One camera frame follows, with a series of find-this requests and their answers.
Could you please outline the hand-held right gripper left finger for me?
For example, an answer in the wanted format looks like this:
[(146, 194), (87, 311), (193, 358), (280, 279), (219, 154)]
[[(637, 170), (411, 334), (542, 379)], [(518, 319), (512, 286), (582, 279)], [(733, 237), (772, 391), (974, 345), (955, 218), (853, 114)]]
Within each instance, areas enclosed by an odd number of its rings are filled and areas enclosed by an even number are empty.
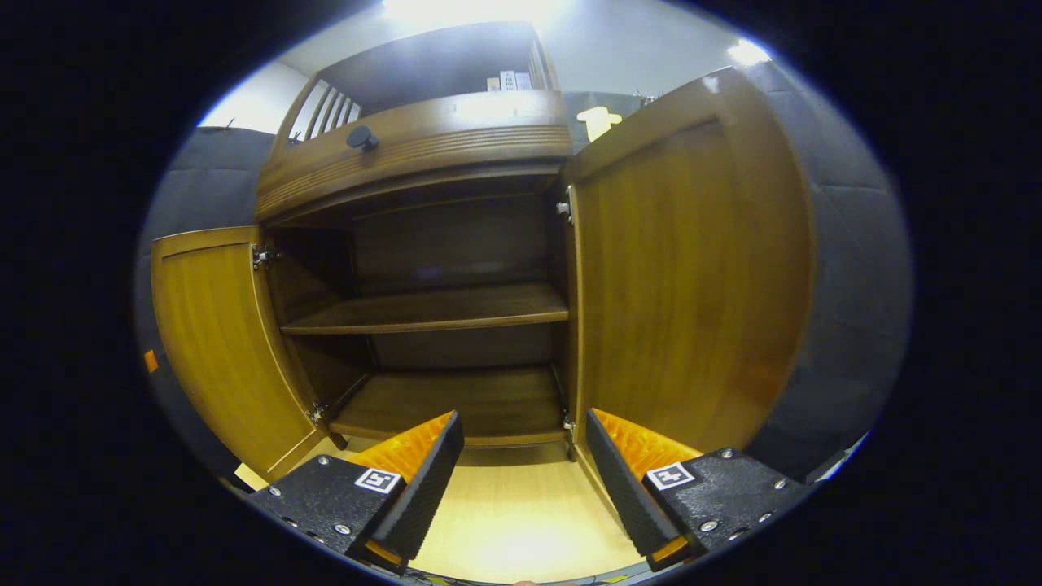
[(431, 529), (465, 437), (442, 415), (347, 459), (319, 455), (244, 500), (342, 558), (403, 575)]

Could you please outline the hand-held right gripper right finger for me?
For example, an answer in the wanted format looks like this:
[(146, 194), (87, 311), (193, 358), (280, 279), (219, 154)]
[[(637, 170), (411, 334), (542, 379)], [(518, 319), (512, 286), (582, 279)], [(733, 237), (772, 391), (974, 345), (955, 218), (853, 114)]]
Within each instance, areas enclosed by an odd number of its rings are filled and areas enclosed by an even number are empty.
[(585, 441), (623, 530), (652, 571), (729, 548), (812, 490), (739, 449), (689, 448), (603, 409), (585, 413)]

